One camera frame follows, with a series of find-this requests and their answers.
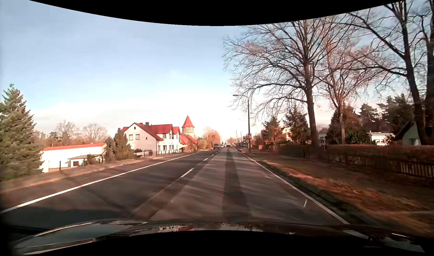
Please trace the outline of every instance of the car hood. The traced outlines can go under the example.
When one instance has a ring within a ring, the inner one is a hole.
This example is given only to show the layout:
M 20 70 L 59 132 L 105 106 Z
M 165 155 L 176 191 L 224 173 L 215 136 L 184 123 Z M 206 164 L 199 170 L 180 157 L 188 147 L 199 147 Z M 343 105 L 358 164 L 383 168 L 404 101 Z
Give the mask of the car hood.
M 398 231 L 368 225 L 319 226 L 281 221 L 214 222 L 206 220 L 140 221 L 131 219 L 103 219 L 87 221 L 48 230 L 13 242 L 18 255 L 31 255 L 60 248 L 102 241 L 111 238 L 152 233 L 192 230 L 260 231 L 308 236 L 342 238 L 349 241 L 366 240 L 380 245 L 408 251 L 424 252 L 423 238 Z

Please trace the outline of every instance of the roadside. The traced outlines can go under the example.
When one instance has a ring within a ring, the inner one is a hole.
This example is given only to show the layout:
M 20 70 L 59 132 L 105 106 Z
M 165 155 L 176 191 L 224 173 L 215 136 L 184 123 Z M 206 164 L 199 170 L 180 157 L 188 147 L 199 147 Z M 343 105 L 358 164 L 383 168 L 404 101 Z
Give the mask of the roadside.
M 162 158 L 181 156 L 181 155 L 185 155 L 185 154 L 191 154 L 191 153 L 178 153 L 178 154 L 169 154 L 169 155 L 162 155 L 162 156 L 154 156 L 153 155 L 153 156 L 141 157 L 139 159 L 128 159 L 128 160 L 116 161 L 115 163 L 111 163 L 111 164 L 103 163 L 103 164 L 97 164 L 97 165 L 79 166 L 76 168 L 65 169 L 62 171 L 54 171 L 54 172 L 49 172 L 49 173 L 43 173 L 43 174 L 37 174 L 37 175 L 22 177 L 22 178 L 15 178 L 15 179 L 11 179 L 8 181 L 0 182 L 0 194 L 5 193 L 5 192 L 9 192 L 9 191 L 12 191 L 15 189 L 21 189 L 21 188 L 35 186 L 35 185 L 39 185 L 39 184 L 43 184 L 43 183 L 53 182 L 53 181 L 57 181 L 57 180 L 60 180 L 63 178 L 69 178 L 69 177 L 74 177 L 74 176 L 78 176 L 78 175 L 82 175 L 82 174 L 88 174 L 91 172 L 97 172 L 97 171 L 105 170 L 108 168 L 114 168 L 114 167 L 119 167 L 119 166 L 123 166 L 123 165 L 130 165 L 130 164 L 135 164 L 135 163 L 139 163 L 142 161 L 148 161 L 148 160 L 157 160 L 157 159 L 162 159 Z
M 434 180 L 252 150 L 260 163 L 291 177 L 325 200 L 337 199 L 390 228 L 434 237 Z M 339 202 L 337 208 L 348 210 Z

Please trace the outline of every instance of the window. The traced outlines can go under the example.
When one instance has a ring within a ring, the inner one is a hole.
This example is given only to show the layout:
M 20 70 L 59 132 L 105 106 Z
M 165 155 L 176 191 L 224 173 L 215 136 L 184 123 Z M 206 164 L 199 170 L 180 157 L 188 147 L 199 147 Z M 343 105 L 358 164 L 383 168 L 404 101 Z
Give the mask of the window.
M 411 138 L 410 139 L 410 144 L 411 145 L 415 145 L 415 146 L 420 145 L 419 139 L 418 138 Z

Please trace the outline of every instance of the tower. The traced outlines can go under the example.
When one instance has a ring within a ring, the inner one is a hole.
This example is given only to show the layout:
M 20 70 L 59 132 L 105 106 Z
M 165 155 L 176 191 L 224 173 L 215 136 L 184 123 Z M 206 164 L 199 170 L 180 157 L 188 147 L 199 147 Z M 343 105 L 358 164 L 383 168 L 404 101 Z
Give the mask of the tower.
M 187 116 L 186 121 L 184 122 L 184 125 L 182 125 L 182 133 L 185 135 L 190 135 L 192 138 L 196 139 L 195 126 L 193 126 L 193 124 L 191 123 L 189 116 Z

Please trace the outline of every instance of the road edge line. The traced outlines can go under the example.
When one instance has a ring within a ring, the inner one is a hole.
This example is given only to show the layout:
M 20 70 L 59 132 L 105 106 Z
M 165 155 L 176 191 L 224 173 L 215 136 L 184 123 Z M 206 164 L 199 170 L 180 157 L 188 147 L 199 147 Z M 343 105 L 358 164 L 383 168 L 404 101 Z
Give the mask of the road edge line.
M 92 182 L 89 182 L 89 183 L 85 183 L 85 184 L 82 184 L 82 185 L 79 185 L 79 186 L 73 187 L 73 188 L 71 188 L 71 189 L 66 189 L 66 190 L 63 190 L 63 191 L 60 191 L 60 192 L 57 192 L 57 193 L 51 194 L 51 195 L 46 195 L 46 196 L 43 196 L 43 197 L 40 197 L 40 198 L 37 198 L 37 199 L 31 200 L 31 201 L 28 201 L 28 202 L 25 202 L 25 203 L 23 203 L 23 204 L 20 204 L 20 205 L 17 205 L 17 206 L 13 206 L 13 207 L 10 207 L 10 208 L 7 208 L 7 209 L 4 209 L 4 210 L 1 210 L 1 211 L 0 211 L 0 214 L 3 214 L 3 213 L 6 213 L 6 212 L 9 212 L 9 211 L 15 210 L 15 209 L 20 208 L 20 207 L 24 207 L 24 206 L 27 206 L 27 205 L 31 205 L 31 204 L 33 204 L 33 203 L 36 203 L 36 202 L 42 201 L 42 200 L 44 200 L 44 199 L 48 199 L 48 198 L 53 197 L 53 196 L 56 196 L 56 195 L 64 194 L 64 193 L 66 193 L 66 192 L 69 192 L 69 191 L 72 191 L 72 190 L 75 190 L 75 189 L 79 189 L 79 188 L 82 188 L 82 187 L 85 187 L 85 186 L 88 186 L 88 185 L 91 185 L 91 184 L 94 184 L 94 183 L 97 183 L 97 182 L 100 182 L 100 181 L 104 181 L 104 180 L 106 180 L 106 179 L 115 178 L 115 177 L 122 176 L 122 175 L 127 174 L 127 173 L 131 173 L 131 172 L 134 172 L 134 171 L 138 171 L 138 170 L 141 170 L 141 169 L 145 169 L 145 168 L 150 167 L 150 166 L 154 166 L 154 165 L 159 165 L 159 164 L 162 164 L 162 163 L 166 163 L 166 162 L 169 162 L 169 161 L 172 161 L 172 160 L 176 160 L 176 159 L 179 159 L 179 158 L 182 158 L 182 157 L 191 156 L 191 155 L 194 155 L 194 154 L 197 154 L 197 153 L 198 153 L 198 152 L 193 153 L 193 154 L 188 154 L 188 155 L 185 155 L 185 156 L 181 156 L 181 157 L 178 157 L 178 158 L 174 158 L 174 159 L 165 160 L 165 161 L 163 161 L 163 162 L 155 163 L 155 164 L 148 165 L 148 166 L 144 166 L 144 167 L 141 167 L 141 168 L 138 168 L 138 169 L 134 169 L 134 170 L 130 170 L 130 171 L 127 171 L 127 172 L 120 173 L 120 174 L 116 174 L 116 175 L 113 175 L 113 176 L 111 176 L 111 177 L 106 177 L 106 178 L 102 178 L 102 179 L 99 179 L 99 180 L 95 180 L 95 181 L 92 181 Z
M 286 183 L 288 186 L 292 187 L 293 189 L 295 189 L 296 191 L 298 191 L 299 193 L 301 193 L 302 195 L 304 195 L 306 198 L 308 198 L 309 200 L 311 200 L 312 202 L 314 202 L 317 206 L 321 207 L 323 210 L 325 210 L 327 213 L 331 214 L 334 218 L 338 219 L 340 222 L 344 223 L 344 224 L 350 224 L 348 221 L 346 221 L 344 218 L 342 218 L 341 216 L 339 216 L 337 213 L 333 212 L 331 209 L 329 209 L 328 207 L 326 207 L 325 205 L 323 205 L 322 203 L 318 202 L 315 198 L 311 197 L 310 195 L 307 195 L 306 193 L 304 193 L 303 191 L 301 191 L 300 189 L 298 189 L 297 187 L 295 187 L 293 184 L 287 182 L 285 179 L 283 179 L 282 177 L 278 176 L 277 174 L 275 174 L 274 172 L 272 172 L 271 170 L 269 170 L 268 168 L 266 168 L 265 166 L 261 165 L 258 160 L 254 160 L 253 158 L 247 156 L 246 154 L 242 153 L 241 151 L 235 149 L 237 152 L 241 153 L 243 156 L 245 156 L 246 158 L 254 161 L 254 163 L 256 163 L 257 165 L 263 167 L 265 170 L 267 170 L 268 172 L 270 172 L 271 174 L 273 174 L 274 176 L 276 176 L 277 178 L 279 178 L 281 181 L 283 181 L 284 183 Z

